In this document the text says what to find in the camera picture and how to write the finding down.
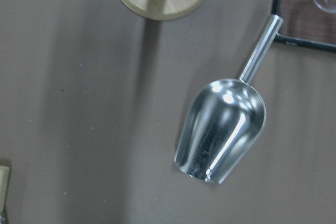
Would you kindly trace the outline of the silver metal scoop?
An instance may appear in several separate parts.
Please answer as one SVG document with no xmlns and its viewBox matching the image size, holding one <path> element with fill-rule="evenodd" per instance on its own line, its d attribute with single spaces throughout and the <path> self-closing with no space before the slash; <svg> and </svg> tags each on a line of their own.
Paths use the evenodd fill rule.
<svg viewBox="0 0 336 224">
<path fill-rule="evenodd" d="M 251 81 L 282 23 L 270 15 L 239 77 L 213 81 L 194 97 L 174 155 L 181 172 L 221 184 L 258 139 L 267 110 Z"/>
</svg>

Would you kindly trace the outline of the bamboo cutting board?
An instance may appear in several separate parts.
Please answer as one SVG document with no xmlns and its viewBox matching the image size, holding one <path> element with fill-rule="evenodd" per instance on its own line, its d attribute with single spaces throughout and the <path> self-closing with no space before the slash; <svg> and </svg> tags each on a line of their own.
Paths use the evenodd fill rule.
<svg viewBox="0 0 336 224">
<path fill-rule="evenodd" d="M 1 224 L 7 223 L 5 203 L 11 169 L 1 165 Z"/>
</svg>

